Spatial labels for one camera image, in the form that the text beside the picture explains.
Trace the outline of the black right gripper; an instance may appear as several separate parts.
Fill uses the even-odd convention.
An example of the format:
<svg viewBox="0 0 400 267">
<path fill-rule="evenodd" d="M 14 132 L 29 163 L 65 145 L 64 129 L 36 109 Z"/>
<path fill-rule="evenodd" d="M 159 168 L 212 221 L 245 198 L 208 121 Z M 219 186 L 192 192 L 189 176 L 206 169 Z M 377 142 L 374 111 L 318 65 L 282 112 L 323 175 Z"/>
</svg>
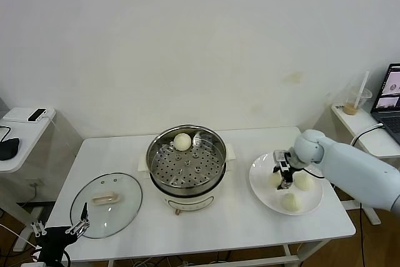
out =
<svg viewBox="0 0 400 267">
<path fill-rule="evenodd" d="M 296 169 L 287 163 L 282 163 L 281 168 L 275 166 L 272 171 L 273 173 L 281 173 L 282 181 L 276 189 L 289 189 L 289 185 L 293 183 L 293 174 L 296 172 Z"/>
</svg>

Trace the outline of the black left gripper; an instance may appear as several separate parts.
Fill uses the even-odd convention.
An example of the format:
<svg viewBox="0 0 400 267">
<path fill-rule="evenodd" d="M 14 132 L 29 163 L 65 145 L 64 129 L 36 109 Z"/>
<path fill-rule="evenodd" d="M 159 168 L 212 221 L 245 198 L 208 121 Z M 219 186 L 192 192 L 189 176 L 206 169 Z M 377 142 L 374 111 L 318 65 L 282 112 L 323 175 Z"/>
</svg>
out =
<svg viewBox="0 0 400 267">
<path fill-rule="evenodd" d="M 79 221 L 71 227 L 57 226 L 45 229 L 42 221 L 32 222 L 31 228 L 35 236 L 38 236 L 36 243 L 41 247 L 38 261 L 61 262 L 65 248 L 75 243 L 78 240 L 77 235 L 83 235 L 90 227 L 88 216 L 88 204 L 85 203 Z"/>
</svg>

